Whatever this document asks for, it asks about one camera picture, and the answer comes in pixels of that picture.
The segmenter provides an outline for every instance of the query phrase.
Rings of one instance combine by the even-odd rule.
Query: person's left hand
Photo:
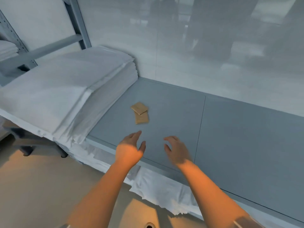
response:
[[[141,135],[141,130],[126,136],[116,147],[115,162],[128,168],[136,165],[142,158],[146,149],[146,141],[143,141],[137,150],[137,141]]]

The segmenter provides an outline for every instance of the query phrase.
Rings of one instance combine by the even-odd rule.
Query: beige floor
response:
[[[54,228],[63,224],[103,174],[70,157],[61,158],[51,149],[37,149],[24,157],[11,146],[12,141],[0,142],[0,227]],[[109,227],[142,228],[147,222],[157,228],[205,227],[191,215],[174,217],[129,189],[123,184]]]

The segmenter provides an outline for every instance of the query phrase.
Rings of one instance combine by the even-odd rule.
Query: stack of folded towels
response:
[[[126,53],[102,46],[68,53],[0,88],[0,115],[71,148],[137,79]]]
[[[18,48],[14,43],[0,40],[0,61],[17,56],[17,52]]]

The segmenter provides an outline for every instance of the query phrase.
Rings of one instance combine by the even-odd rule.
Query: forearm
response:
[[[181,167],[181,172],[189,183],[208,228],[229,228],[235,219],[249,216],[191,161]]]
[[[75,228],[107,228],[129,169],[114,163],[98,184],[71,213],[68,224]]]

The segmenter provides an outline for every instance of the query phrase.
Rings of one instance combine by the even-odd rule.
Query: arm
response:
[[[142,142],[137,150],[141,131],[128,135],[116,148],[115,162],[97,185],[72,211],[68,224],[74,228],[107,228],[121,185],[130,169],[146,149]]]
[[[186,177],[208,228],[229,228],[240,217],[249,217],[236,202],[226,195],[192,161],[188,149],[176,136],[164,138],[165,152]]]

